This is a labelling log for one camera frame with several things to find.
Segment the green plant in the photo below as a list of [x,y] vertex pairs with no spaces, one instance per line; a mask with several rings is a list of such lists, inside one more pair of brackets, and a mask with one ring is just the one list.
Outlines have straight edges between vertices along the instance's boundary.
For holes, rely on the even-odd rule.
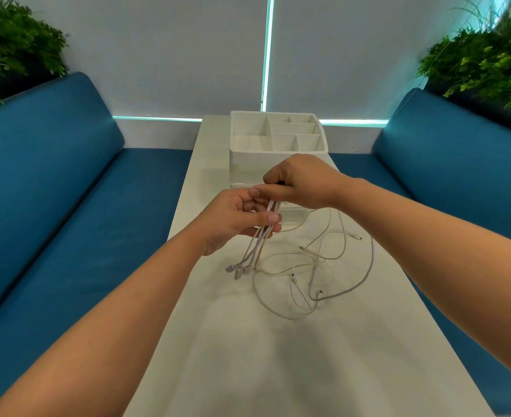
[[418,76],[450,82],[445,97],[477,89],[483,99],[502,100],[511,107],[511,8],[498,21],[479,30],[460,29],[453,38],[446,36],[433,45],[420,61]]
[[37,56],[52,74],[66,74],[60,53],[67,37],[34,19],[29,7],[16,0],[0,0],[0,75],[8,71],[26,74],[22,59],[29,55]]

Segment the tangled cable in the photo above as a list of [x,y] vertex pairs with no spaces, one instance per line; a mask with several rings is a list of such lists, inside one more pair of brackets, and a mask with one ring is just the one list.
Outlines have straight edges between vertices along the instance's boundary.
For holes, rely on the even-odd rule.
[[[269,205],[267,207],[267,210],[268,211],[273,211],[275,213],[279,213],[279,211],[280,211],[280,202],[270,201]],[[291,228],[291,229],[288,229],[288,230],[283,230],[283,231],[281,231],[281,233],[297,230],[298,228],[300,228],[306,222],[306,220],[309,217],[309,215],[311,215],[314,211],[315,210],[310,211],[307,214],[307,216],[304,218],[304,220],[298,226],[296,226],[294,228]],[[362,240],[362,238],[359,235],[357,235],[355,233],[351,233],[351,232],[345,230],[344,223],[342,221],[342,217],[340,215],[340,212],[339,211],[337,211],[337,212],[338,212],[338,217],[339,217],[339,220],[340,220],[340,225],[342,227],[342,230],[329,230],[330,224],[331,224],[331,217],[332,217],[331,209],[329,209],[329,222],[327,223],[326,228],[317,237],[315,237],[312,241],[310,241],[306,246],[298,246],[300,248],[300,250],[301,250],[300,252],[274,253],[273,255],[270,255],[269,257],[265,258],[265,260],[264,260],[264,261],[267,261],[268,259],[270,259],[270,258],[272,258],[274,256],[297,255],[298,257],[296,258],[293,266],[289,266],[288,268],[283,269],[280,272],[268,272],[265,269],[263,269],[262,264],[259,263],[259,258],[261,256],[261,252],[263,250],[263,247],[265,246],[265,242],[266,242],[268,236],[273,231],[274,225],[269,225],[269,226],[266,226],[266,227],[259,227],[259,229],[255,233],[255,236],[250,241],[250,244],[248,245],[248,248],[246,249],[246,252],[245,252],[244,257],[242,258],[242,260],[240,262],[238,262],[236,265],[228,266],[226,268],[226,271],[227,272],[233,272],[234,271],[235,272],[235,275],[234,275],[234,279],[235,280],[238,280],[239,278],[241,278],[242,275],[250,275],[252,273],[262,273],[262,274],[267,275],[269,277],[289,276],[290,295],[292,297],[292,300],[293,300],[294,304],[298,308],[302,309],[305,312],[302,315],[302,317],[300,317],[298,319],[293,319],[291,317],[287,317],[287,316],[281,315],[280,313],[278,313],[278,312],[274,311],[273,309],[271,309],[270,307],[268,307],[265,304],[265,302],[262,301],[262,299],[260,298],[259,293],[258,293],[258,291],[257,291],[257,289],[255,287],[255,275],[254,275],[254,278],[252,280],[252,283],[253,283],[256,295],[258,296],[260,302],[269,311],[271,311],[272,313],[274,313],[277,316],[283,317],[283,318],[288,319],[288,320],[299,320],[299,319],[302,319],[306,315],[311,314],[311,313],[313,313],[315,311],[319,301],[323,301],[323,300],[328,300],[328,299],[333,299],[335,297],[339,297],[341,295],[344,295],[344,294],[347,294],[349,292],[352,292],[356,288],[360,287],[367,280],[367,278],[368,278],[368,276],[369,276],[369,274],[371,272],[371,269],[373,268],[373,265],[374,265],[375,252],[374,252],[374,246],[373,246],[373,239],[371,238],[371,261],[370,261],[370,264],[369,264],[369,268],[367,269],[367,272],[365,273],[365,275],[364,275],[362,280],[360,280],[353,287],[350,287],[347,290],[341,291],[341,292],[333,294],[333,295],[321,296],[321,294],[323,294],[323,292],[321,290],[318,290],[315,293],[315,295],[312,295],[312,289],[313,289],[312,287],[313,287],[313,282],[314,282],[314,278],[315,278],[315,271],[317,269],[317,266],[319,266],[319,264],[324,263],[327,260],[331,260],[332,261],[332,260],[340,259],[344,255],[344,253],[346,252],[346,248],[347,248],[347,236],[350,236],[350,237],[355,238],[357,240]],[[332,234],[332,233],[341,233],[341,234],[343,234],[344,245],[343,245],[342,252],[337,257],[326,257],[326,256],[321,255],[321,253],[320,253],[321,246],[323,245],[323,240],[325,240],[325,238],[329,234]],[[317,248],[317,252],[309,250],[309,247],[311,245],[313,245],[319,239],[320,239],[320,242],[319,242],[319,247]],[[305,261],[304,263],[300,263],[300,260],[301,260],[302,257],[307,257],[310,260],[309,261]],[[307,291],[308,291],[307,295],[305,295],[303,293],[303,291],[301,290],[300,286],[298,285],[298,281],[297,281],[295,273],[294,273],[294,270],[296,268],[301,268],[301,267],[306,267],[306,266],[313,266],[312,275],[310,277],[309,285],[308,285],[308,289],[307,289]],[[298,303],[298,301],[296,301],[296,298],[295,298],[294,292],[293,292],[293,287],[295,287],[298,290],[298,292],[300,293],[301,297],[304,299],[305,305],[303,305],[303,304],[300,305]]]

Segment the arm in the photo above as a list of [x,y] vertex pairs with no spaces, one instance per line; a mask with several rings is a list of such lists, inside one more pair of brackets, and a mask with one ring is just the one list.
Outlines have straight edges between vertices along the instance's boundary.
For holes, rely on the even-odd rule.
[[[253,196],[352,217],[435,305],[511,370],[511,240],[373,184],[309,155],[269,171]],[[285,181],[286,186],[273,183]]]
[[280,220],[265,209],[247,189],[222,191],[16,381],[0,399],[0,416],[122,415],[196,262]]

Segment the right hand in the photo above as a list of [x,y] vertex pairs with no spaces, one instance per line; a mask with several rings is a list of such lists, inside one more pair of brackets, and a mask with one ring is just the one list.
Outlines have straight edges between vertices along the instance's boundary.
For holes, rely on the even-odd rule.
[[265,184],[253,187],[250,194],[310,209],[335,207],[347,178],[314,155],[295,154],[265,174]]

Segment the white table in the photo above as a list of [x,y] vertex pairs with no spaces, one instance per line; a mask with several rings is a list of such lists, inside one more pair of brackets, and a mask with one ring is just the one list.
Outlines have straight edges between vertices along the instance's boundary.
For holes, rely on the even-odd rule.
[[[203,119],[171,237],[228,188],[229,134],[229,117]],[[344,222],[366,238],[360,243],[369,241],[350,218]],[[381,246],[365,284],[291,322],[259,303],[250,277],[234,281],[224,271],[248,241],[236,237],[195,266],[127,417],[493,415]],[[350,251],[328,262],[348,287],[370,256]]]

